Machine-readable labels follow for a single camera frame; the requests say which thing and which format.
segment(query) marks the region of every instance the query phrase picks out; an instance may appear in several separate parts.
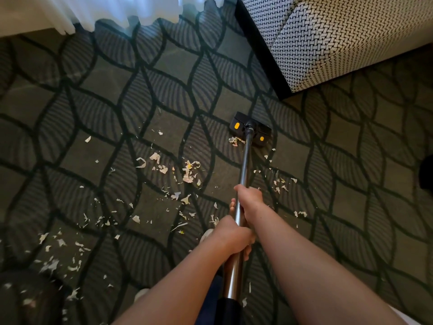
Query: patterned carpet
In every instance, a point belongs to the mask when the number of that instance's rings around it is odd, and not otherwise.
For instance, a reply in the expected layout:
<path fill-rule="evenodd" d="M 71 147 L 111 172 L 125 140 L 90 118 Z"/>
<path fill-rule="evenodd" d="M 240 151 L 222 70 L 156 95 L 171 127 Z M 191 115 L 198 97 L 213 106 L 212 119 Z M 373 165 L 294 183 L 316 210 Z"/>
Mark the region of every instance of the patterned carpet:
<path fill-rule="evenodd" d="M 64 322 L 112 322 L 227 214 L 242 157 L 227 127 L 242 111 L 273 129 L 252 153 L 265 202 L 387 303 L 433 324 L 433 199 L 417 185 L 433 153 L 431 46 L 281 103 L 234 9 L 208 1 L 177 24 L 0 40 L 2 270 L 58 260 L 53 274 L 78 289 Z M 192 184 L 187 160 L 201 164 Z M 184 234 L 170 231 L 184 222 Z M 259 243 L 244 279 L 247 324 L 296 323 Z"/>

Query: vacuum wand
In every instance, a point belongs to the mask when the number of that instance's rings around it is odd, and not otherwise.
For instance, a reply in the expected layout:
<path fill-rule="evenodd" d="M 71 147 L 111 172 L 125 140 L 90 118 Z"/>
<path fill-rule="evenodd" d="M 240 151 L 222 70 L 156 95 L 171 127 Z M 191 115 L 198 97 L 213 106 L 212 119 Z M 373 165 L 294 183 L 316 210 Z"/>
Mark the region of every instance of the vacuum wand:
<path fill-rule="evenodd" d="M 245 149 L 239 183 L 248 185 L 248 164 L 251 146 L 263 147 L 272 135 L 271 128 L 263 125 L 252 117 L 237 112 L 230 123 L 230 130 L 245 140 Z M 236 224 L 246 227 L 245 215 L 239 198 L 236 199 L 234 219 Z M 240 303 L 242 289 L 243 252 L 236 253 L 224 263 L 223 296 L 216 305 L 215 325 L 240 325 L 242 323 L 242 306 Z"/>
<path fill-rule="evenodd" d="M 254 129 L 246 129 L 245 149 L 241 168 L 240 184 L 246 186 L 248 182 L 248 163 L 251 150 L 251 141 Z M 236 199 L 235 221 L 240 227 L 246 226 L 245 214 L 242 212 L 239 198 Z M 239 301 L 242 284 L 243 252 L 233 254 L 224 264 L 224 291 L 223 297 Z"/>

